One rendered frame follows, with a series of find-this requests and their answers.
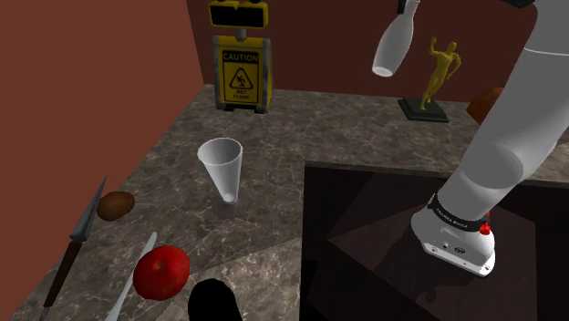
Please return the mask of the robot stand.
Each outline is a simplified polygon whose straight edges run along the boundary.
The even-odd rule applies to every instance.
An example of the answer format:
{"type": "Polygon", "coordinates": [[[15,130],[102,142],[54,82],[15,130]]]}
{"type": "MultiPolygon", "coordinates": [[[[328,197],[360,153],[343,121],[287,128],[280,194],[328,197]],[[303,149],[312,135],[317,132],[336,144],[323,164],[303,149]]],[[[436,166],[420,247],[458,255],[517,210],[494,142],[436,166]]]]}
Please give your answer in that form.
{"type": "Polygon", "coordinates": [[[569,182],[524,181],[491,210],[496,264],[478,277],[411,231],[445,181],[309,161],[300,321],[569,321],[569,182]]]}

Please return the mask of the brown kiwi fruit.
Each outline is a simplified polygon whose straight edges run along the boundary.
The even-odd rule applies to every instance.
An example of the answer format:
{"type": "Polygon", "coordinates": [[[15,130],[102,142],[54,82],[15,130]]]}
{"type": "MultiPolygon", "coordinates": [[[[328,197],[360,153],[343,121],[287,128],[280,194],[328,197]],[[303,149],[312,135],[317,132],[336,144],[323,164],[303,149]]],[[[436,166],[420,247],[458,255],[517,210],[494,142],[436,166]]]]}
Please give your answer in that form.
{"type": "Polygon", "coordinates": [[[130,192],[110,192],[98,203],[97,214],[107,222],[113,222],[129,213],[135,205],[135,197],[130,192]]]}

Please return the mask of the white plastic knife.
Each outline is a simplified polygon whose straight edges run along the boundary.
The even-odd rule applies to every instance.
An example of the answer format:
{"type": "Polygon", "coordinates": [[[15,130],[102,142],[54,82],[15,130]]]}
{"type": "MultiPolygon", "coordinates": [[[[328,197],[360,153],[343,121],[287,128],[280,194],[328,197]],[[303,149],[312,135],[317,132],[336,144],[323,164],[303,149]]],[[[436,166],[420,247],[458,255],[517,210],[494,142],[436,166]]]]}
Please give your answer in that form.
{"type": "MultiPolygon", "coordinates": [[[[148,239],[148,241],[146,242],[139,259],[141,259],[145,254],[147,254],[149,251],[151,251],[156,243],[157,240],[157,233],[153,232],[150,235],[150,238],[148,239]]],[[[124,284],[124,287],[121,291],[121,293],[119,294],[119,297],[115,303],[115,305],[111,308],[111,310],[109,311],[107,317],[105,318],[104,321],[118,321],[118,317],[119,317],[119,313],[120,310],[123,306],[124,300],[126,299],[126,296],[132,286],[132,281],[133,281],[133,274],[134,272],[131,272],[131,274],[129,275],[129,278],[127,279],[126,283],[124,284]]]]}

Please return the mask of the gold figure on black base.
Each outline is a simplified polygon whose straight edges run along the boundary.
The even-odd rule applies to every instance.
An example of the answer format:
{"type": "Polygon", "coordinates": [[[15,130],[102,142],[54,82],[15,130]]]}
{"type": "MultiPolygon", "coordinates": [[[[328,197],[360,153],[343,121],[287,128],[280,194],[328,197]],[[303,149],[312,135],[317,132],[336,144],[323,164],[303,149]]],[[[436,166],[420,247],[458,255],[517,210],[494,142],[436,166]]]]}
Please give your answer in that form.
{"type": "Polygon", "coordinates": [[[421,98],[402,98],[398,101],[399,106],[408,120],[448,123],[450,120],[445,111],[432,98],[446,80],[460,68],[461,59],[455,52],[456,42],[449,42],[444,51],[437,51],[435,44],[437,38],[430,40],[429,54],[437,59],[427,88],[421,98]]]}

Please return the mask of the red apple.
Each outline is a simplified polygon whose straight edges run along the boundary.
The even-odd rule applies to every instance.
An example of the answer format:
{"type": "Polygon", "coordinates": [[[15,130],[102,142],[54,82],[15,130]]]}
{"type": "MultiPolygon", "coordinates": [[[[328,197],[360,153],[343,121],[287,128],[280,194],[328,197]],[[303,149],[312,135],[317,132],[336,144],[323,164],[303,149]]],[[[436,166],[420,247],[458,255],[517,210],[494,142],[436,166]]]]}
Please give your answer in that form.
{"type": "Polygon", "coordinates": [[[164,301],[178,294],[190,275],[190,258],[172,245],[157,247],[139,259],[133,286],[144,299],[164,301]]]}

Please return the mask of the white bottle-shaped vase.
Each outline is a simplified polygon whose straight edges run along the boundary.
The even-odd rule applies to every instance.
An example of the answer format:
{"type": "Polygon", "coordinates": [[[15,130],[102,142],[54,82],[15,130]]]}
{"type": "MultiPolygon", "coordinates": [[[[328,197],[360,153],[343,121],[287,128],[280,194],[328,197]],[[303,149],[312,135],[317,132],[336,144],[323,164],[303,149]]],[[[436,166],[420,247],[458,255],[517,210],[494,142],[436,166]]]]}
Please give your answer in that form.
{"type": "Polygon", "coordinates": [[[414,33],[414,15],[420,0],[398,0],[396,18],[378,43],[372,72],[383,78],[392,77],[409,51],[414,33]]]}

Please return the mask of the black rounded thing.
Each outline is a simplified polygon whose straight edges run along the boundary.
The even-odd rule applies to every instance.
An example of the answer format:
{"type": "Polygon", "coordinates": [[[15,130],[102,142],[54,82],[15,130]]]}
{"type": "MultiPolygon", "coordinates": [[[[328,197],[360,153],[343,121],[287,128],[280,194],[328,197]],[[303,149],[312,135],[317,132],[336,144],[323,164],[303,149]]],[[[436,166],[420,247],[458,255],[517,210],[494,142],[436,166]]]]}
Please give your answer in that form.
{"type": "Polygon", "coordinates": [[[189,321],[243,321],[233,290],[209,278],[197,283],[188,299],[189,321]]]}

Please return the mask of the orange-brown rounded thing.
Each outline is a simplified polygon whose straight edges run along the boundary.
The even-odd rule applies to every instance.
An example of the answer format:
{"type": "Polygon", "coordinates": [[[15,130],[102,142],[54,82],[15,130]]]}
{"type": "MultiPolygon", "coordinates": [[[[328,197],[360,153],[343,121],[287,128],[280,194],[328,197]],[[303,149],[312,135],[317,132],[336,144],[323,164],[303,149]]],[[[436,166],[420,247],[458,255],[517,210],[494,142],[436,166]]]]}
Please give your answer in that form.
{"type": "Polygon", "coordinates": [[[487,114],[491,110],[497,98],[501,95],[503,88],[490,88],[483,90],[477,95],[466,108],[467,113],[472,119],[481,125],[487,114]]]}

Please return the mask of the white cone-shaped cup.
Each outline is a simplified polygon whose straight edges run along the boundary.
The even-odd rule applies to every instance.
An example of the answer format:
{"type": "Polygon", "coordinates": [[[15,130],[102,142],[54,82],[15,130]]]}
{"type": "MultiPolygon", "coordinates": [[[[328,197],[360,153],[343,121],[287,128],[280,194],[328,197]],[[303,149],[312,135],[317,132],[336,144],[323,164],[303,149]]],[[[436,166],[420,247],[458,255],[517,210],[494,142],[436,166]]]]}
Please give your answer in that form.
{"type": "Polygon", "coordinates": [[[209,173],[222,202],[235,204],[241,178],[242,144],[232,138],[211,139],[200,146],[197,157],[209,173]]]}

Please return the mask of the yellow caution sign figure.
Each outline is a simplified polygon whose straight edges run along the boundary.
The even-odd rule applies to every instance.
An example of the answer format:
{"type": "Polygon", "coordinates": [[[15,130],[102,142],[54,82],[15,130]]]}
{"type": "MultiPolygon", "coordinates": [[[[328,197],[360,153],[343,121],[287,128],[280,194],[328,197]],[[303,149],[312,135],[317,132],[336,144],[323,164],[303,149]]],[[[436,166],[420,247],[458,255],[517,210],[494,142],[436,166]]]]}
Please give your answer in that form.
{"type": "Polygon", "coordinates": [[[231,28],[233,36],[212,38],[215,105],[217,109],[268,111],[274,89],[271,40],[248,36],[249,29],[268,25],[263,0],[213,0],[208,4],[211,25],[231,28]]]}

